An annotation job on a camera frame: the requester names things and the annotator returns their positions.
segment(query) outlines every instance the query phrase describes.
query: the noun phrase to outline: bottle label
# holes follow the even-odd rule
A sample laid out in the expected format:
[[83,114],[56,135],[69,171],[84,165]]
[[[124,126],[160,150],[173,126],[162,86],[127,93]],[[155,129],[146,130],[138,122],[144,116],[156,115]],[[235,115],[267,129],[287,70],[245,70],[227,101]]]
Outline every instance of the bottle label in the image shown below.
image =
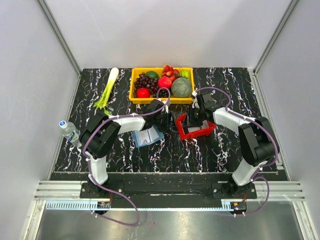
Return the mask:
[[69,142],[72,143],[72,142],[74,142],[74,141],[79,139],[79,135],[80,135],[80,131],[79,130],[75,130],[72,133],[70,133],[68,136],[66,136],[66,139]]

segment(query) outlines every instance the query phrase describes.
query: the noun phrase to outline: green fruit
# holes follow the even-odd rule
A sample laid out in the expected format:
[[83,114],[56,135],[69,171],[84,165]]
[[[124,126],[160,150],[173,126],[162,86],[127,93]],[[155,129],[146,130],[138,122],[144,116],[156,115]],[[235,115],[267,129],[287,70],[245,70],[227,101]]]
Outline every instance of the green fruit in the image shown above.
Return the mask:
[[192,93],[192,84],[189,79],[179,77],[172,83],[171,92],[177,98],[188,98]]
[[156,79],[159,77],[159,75],[155,71],[147,71],[145,75],[152,79]]
[[179,75],[180,75],[181,77],[186,78],[186,79],[189,79],[189,78],[190,78],[189,72],[188,72],[187,70],[181,70],[180,73],[179,73]]

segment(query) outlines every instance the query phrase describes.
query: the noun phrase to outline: green apple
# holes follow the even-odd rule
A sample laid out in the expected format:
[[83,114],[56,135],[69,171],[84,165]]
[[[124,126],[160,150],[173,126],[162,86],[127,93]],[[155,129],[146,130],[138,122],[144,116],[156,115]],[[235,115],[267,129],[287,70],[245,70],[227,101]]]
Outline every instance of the green apple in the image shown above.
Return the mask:
[[189,74],[189,72],[188,72],[187,70],[181,70],[180,73],[179,73],[179,75],[180,75],[181,77],[186,78],[186,79],[189,79],[189,78],[190,78],[190,74]]

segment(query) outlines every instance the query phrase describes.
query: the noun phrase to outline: bunch of dark grapes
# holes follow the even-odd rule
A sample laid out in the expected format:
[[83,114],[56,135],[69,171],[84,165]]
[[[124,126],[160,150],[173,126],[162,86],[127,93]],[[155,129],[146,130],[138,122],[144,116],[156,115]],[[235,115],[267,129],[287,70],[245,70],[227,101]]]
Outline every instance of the bunch of dark grapes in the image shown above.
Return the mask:
[[134,82],[134,89],[133,89],[133,96],[137,97],[137,90],[140,88],[147,88],[150,91],[150,94],[153,98],[157,97],[157,91],[159,90],[158,87],[158,80],[159,78],[152,79],[143,72],[139,74],[136,81]]
[[168,97],[169,97],[169,93],[167,90],[160,90],[159,98],[168,98]]

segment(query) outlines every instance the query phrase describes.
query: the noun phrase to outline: leek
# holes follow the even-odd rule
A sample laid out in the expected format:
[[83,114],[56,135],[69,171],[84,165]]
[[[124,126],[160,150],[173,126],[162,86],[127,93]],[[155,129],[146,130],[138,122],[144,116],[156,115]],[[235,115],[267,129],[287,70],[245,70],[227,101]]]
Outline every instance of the leek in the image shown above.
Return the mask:
[[106,84],[106,87],[105,87],[100,99],[93,105],[95,108],[97,108],[97,109],[99,108],[100,110],[103,108],[104,113],[107,115],[110,115],[110,113],[108,112],[106,107],[108,104],[108,100],[109,100],[112,88],[114,87],[114,84],[116,82],[116,79],[118,78],[118,75],[119,75],[119,69],[116,67],[112,68],[110,71],[108,82]]

